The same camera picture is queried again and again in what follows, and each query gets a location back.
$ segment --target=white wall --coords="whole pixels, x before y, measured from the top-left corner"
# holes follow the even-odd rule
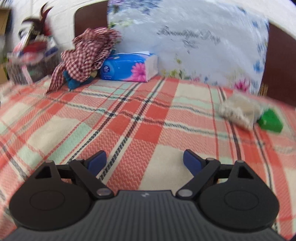
[[[24,18],[39,15],[41,6],[54,6],[48,15],[53,34],[62,49],[72,48],[74,37],[73,18],[75,11],[99,0],[13,0],[14,27],[12,45],[19,42],[17,36]],[[263,13],[272,22],[281,26],[296,38],[296,6],[290,0],[221,0],[234,3],[246,9]]]

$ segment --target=blue gripper pad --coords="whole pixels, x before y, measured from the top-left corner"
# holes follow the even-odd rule
[[[107,164],[107,154],[104,151],[99,151],[92,157],[85,160],[85,162],[86,168],[91,172],[91,174],[97,176]]]
[[[204,159],[188,149],[183,154],[183,162],[193,176],[206,166],[206,161]]]

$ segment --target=tissue pack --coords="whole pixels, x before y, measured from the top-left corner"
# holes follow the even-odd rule
[[[158,74],[157,56],[149,52],[114,54],[104,61],[100,73],[102,80],[148,82]]]

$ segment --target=triangular cutout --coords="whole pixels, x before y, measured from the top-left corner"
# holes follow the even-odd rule
[[[245,167],[239,168],[238,178],[254,179]]]
[[[50,167],[44,167],[35,177],[36,179],[41,178],[51,178],[52,174],[50,172]]]

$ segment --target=plaid tablecloth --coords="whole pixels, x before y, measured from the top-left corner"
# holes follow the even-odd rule
[[[216,113],[229,89],[160,77],[143,84],[94,80],[45,96],[48,86],[46,79],[10,87],[0,107],[0,239],[15,228],[11,196],[44,160],[64,164],[99,150],[108,165],[98,178],[115,192],[175,192],[192,178],[183,165],[185,149],[225,164],[245,160],[280,201],[275,230],[286,238],[296,231],[293,108],[262,99],[275,107],[284,129],[249,132]]]

